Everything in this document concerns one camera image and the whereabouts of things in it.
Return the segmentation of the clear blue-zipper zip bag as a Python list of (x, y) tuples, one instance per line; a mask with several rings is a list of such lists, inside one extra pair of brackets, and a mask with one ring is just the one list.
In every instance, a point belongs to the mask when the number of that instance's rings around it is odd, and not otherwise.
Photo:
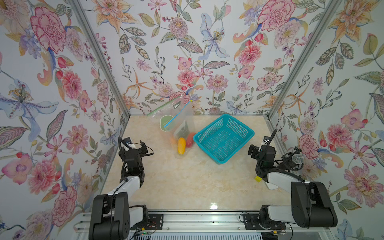
[(184, 157), (195, 144), (196, 126), (193, 114), (193, 101), (185, 103), (183, 100), (174, 99), (166, 114), (160, 119), (160, 128), (165, 133), (167, 140), (177, 157)]

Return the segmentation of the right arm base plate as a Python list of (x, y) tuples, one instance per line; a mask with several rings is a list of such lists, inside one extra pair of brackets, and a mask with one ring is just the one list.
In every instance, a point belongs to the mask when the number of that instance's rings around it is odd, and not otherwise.
[(287, 228), (286, 224), (282, 222), (263, 222), (260, 220), (259, 214), (242, 212), (239, 215), (239, 220), (244, 224), (246, 230), (282, 231)]

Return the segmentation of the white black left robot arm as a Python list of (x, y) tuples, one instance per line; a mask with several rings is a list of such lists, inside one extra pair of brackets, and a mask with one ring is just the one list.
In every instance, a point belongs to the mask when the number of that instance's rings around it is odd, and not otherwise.
[(130, 198), (145, 180), (143, 158), (153, 155), (147, 145), (131, 138), (118, 138), (118, 155), (122, 160), (118, 186), (93, 200), (89, 240), (126, 240), (133, 226), (143, 228), (149, 219), (146, 205), (130, 206)]

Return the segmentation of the red mango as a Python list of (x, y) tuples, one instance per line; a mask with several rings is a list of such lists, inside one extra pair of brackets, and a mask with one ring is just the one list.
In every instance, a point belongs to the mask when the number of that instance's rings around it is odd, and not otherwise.
[(186, 139), (186, 147), (191, 148), (193, 146), (194, 142), (194, 136), (196, 133), (189, 133), (187, 139)]

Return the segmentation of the clear green-print zip bag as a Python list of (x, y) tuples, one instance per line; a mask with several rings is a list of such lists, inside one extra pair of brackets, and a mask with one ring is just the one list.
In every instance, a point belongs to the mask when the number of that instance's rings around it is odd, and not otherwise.
[(193, 120), (193, 102), (186, 102), (183, 97), (177, 97), (163, 104), (147, 114), (147, 117), (158, 127), (162, 137), (170, 145), (171, 137), (186, 140), (189, 133), (194, 133), (196, 130)]

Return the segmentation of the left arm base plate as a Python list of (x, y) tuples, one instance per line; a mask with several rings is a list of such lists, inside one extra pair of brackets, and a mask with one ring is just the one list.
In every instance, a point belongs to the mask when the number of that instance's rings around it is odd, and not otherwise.
[(149, 214), (144, 217), (144, 220), (135, 224), (130, 228), (131, 231), (160, 231), (163, 229), (164, 215), (163, 214)]

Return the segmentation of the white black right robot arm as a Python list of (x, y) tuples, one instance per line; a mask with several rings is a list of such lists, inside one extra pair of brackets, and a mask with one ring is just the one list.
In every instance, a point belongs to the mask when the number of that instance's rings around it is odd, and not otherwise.
[(280, 224), (296, 224), (301, 228), (333, 228), (338, 224), (337, 214), (325, 185), (311, 182), (295, 173), (304, 167), (303, 151), (295, 147), (280, 160), (276, 160), (276, 149), (271, 146), (277, 131), (265, 136), (260, 147), (250, 145), (248, 154), (257, 161), (257, 177), (270, 190), (281, 188), (291, 196), (289, 206), (263, 205), (256, 222), (263, 229)]

